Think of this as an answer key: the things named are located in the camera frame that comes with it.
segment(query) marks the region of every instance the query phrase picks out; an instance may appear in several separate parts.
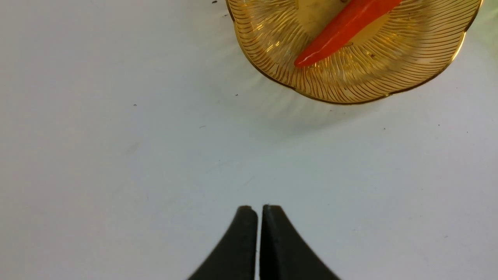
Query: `red chili pepper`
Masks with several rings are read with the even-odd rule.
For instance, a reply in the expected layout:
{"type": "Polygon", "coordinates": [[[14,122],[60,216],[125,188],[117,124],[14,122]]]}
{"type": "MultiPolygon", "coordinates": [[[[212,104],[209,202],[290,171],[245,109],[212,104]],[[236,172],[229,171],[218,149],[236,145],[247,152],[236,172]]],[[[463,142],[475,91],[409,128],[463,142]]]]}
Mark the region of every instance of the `red chili pepper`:
{"type": "Polygon", "coordinates": [[[352,0],[294,61],[296,67],[310,66],[334,54],[358,32],[390,12],[402,0],[352,0]]]}

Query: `white table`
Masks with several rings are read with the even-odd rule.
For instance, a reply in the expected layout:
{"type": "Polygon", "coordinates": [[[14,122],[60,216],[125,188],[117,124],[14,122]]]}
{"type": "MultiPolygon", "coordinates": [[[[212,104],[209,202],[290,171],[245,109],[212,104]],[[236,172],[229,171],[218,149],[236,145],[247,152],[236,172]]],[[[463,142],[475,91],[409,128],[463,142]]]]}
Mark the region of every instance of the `white table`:
{"type": "Polygon", "coordinates": [[[222,0],[0,6],[2,280],[185,279],[266,203],[344,280],[497,277],[497,1],[354,107],[261,76],[222,0]]]}

